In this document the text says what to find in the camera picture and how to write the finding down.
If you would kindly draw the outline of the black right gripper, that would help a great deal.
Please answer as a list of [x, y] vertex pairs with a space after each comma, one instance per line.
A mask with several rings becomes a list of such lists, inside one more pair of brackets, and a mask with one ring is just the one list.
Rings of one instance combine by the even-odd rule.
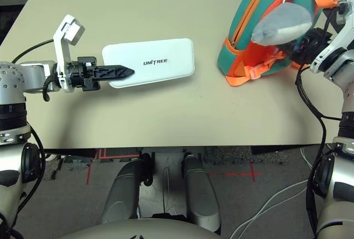
[[328, 46], [332, 33], [321, 28], [310, 29], [302, 37], [290, 42], [291, 67], [298, 69], [301, 65], [310, 65], [312, 61]]

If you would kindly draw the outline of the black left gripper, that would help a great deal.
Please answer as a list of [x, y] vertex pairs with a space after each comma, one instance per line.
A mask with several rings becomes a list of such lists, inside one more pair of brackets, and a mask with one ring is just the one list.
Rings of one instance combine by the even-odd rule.
[[96, 63], [94, 56], [82, 56], [78, 57], [77, 61], [73, 61], [70, 64], [71, 86], [82, 88], [83, 91], [96, 91], [101, 88], [98, 81], [123, 80], [135, 73], [133, 69], [122, 65], [96, 66]]

